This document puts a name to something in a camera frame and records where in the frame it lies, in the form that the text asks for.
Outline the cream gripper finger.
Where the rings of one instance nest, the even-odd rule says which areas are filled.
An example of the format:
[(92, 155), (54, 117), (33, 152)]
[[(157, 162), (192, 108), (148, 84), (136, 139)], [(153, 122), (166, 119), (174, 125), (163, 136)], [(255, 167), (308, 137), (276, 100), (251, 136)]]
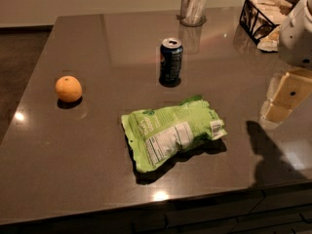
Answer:
[(272, 102), (286, 108), (296, 108), (311, 93), (312, 79), (310, 77), (287, 72), (282, 76)]
[(281, 123), (287, 119), (292, 111), (284, 106), (266, 101), (262, 106), (262, 117), (274, 123)]

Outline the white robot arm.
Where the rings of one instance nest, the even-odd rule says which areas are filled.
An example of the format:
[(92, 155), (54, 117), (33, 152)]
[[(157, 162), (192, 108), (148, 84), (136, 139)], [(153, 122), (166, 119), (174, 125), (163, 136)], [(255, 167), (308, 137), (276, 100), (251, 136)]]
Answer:
[(272, 77), (261, 108), (262, 117), (274, 123), (312, 94), (312, 0), (299, 0), (282, 23), (278, 53), (291, 69)]

